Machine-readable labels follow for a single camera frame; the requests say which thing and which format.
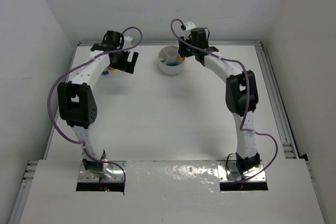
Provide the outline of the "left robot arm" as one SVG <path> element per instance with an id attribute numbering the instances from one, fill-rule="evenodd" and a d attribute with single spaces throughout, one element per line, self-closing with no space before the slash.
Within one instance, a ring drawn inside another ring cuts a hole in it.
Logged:
<path id="1" fill-rule="evenodd" d="M 105 150 L 91 136 L 90 126 L 98 115 L 93 88 L 98 79 L 110 68 L 134 73 L 138 53 L 130 58 L 133 38 L 109 30 L 102 42 L 94 44 L 85 66 L 75 71 L 67 82 L 57 87 L 59 114 L 73 130 L 82 148 L 82 164 L 93 176 L 102 177 L 108 169 Z"/>

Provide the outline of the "teal lego brick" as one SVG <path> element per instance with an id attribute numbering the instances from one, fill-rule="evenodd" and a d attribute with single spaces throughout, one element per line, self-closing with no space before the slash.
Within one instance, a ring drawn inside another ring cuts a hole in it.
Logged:
<path id="1" fill-rule="evenodd" d="M 170 67 L 175 67 L 175 66 L 178 66 L 179 63 L 178 62 L 168 62 L 166 65 Z"/>

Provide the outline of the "yellow lego brick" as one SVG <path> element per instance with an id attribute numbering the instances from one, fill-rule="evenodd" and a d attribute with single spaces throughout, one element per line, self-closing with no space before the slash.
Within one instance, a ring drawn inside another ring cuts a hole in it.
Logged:
<path id="1" fill-rule="evenodd" d="M 183 62 L 183 61 L 185 60 L 183 57 L 181 57 L 180 54 L 178 54 L 177 56 L 178 56 L 178 60 L 179 60 L 179 61 Z"/>

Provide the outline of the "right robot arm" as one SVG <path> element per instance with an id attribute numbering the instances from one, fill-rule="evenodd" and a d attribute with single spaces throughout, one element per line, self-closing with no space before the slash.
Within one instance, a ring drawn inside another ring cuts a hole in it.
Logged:
<path id="1" fill-rule="evenodd" d="M 189 23 L 181 29 L 185 35 L 178 38 L 180 56 L 194 56 L 224 81 L 225 103 L 234 116 L 237 131 L 236 167 L 242 175 L 260 163 L 254 134 L 254 111 L 259 102 L 255 74 L 238 60 L 222 58 L 219 50 L 209 45 L 205 28 Z"/>

